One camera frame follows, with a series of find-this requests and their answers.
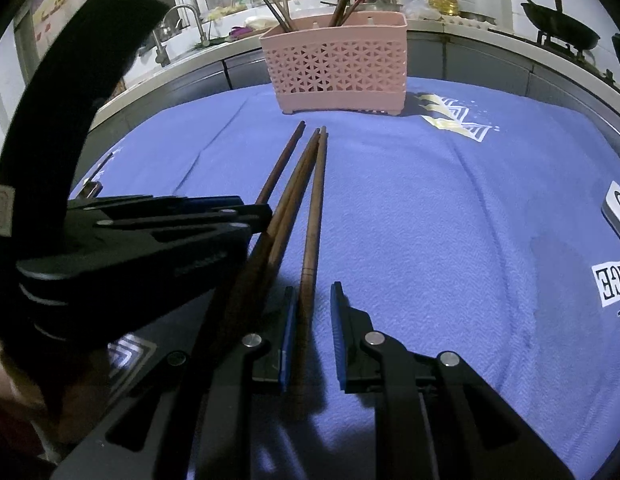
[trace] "metal screw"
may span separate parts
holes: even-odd
[[[457,366],[461,362],[459,356],[454,352],[443,352],[439,359],[441,359],[441,362],[446,366]]]
[[[261,336],[259,334],[247,334],[241,339],[241,342],[248,348],[259,346],[261,344]]]
[[[170,352],[166,360],[170,366],[181,366],[186,362],[187,355],[181,350],[177,350],[175,352]]]
[[[386,337],[381,332],[368,332],[365,339],[368,344],[380,345],[386,340]]]

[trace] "kitchen counter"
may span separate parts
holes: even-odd
[[[453,25],[448,23],[429,22],[427,20],[408,20],[408,31],[445,34],[466,38],[468,40],[479,41],[491,46],[502,48],[503,50],[513,52],[533,62],[544,65],[564,77],[577,83],[582,88],[607,103],[614,111],[620,115],[620,89],[613,89],[610,85],[593,77],[589,72],[575,65],[574,63],[563,59],[562,57],[548,52],[538,46],[529,44],[526,41],[520,41],[514,38],[514,33],[504,31],[513,36],[503,36],[492,30],[483,28],[468,27],[466,25]],[[228,59],[238,54],[257,50],[261,47],[258,36],[245,38],[244,40],[234,41],[232,43],[213,46],[205,50],[194,52],[191,56],[171,63],[165,68],[154,72],[148,78],[131,86],[125,92],[109,101],[97,112],[92,126],[94,129],[98,124],[103,123],[107,118],[115,113],[123,110],[126,106],[132,104],[137,99],[145,96],[151,91],[173,81],[183,75],[194,70],[205,67],[217,61]]]

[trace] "blue tablecloth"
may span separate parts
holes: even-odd
[[[620,262],[600,210],[611,181],[620,184],[620,160],[571,110],[438,80],[407,87],[395,118],[286,116],[270,86],[165,110],[116,146],[102,195],[253,202],[296,124],[308,124],[305,140],[325,124],[311,414],[286,424],[280,399],[255,401],[253,477],[374,478],[373,409],[341,392],[336,376],[329,301],[339,280],[353,306],[411,351],[459,352],[589,478],[620,438],[620,301],[603,308],[596,282],[608,276],[618,291],[620,274],[592,269]],[[465,134],[451,131],[455,123]],[[298,285],[308,202],[275,296]]]

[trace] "frying pan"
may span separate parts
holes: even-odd
[[[577,50],[590,50],[599,43],[599,35],[583,23],[564,14],[561,0],[554,0],[556,10],[537,5],[532,0],[521,4],[532,24],[548,38],[558,38]]]

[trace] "pink basket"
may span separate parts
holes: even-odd
[[[298,32],[285,34],[277,26],[261,37],[283,113],[335,109],[401,113],[408,29],[402,13],[353,12],[343,27],[327,27],[330,14],[293,21]]]

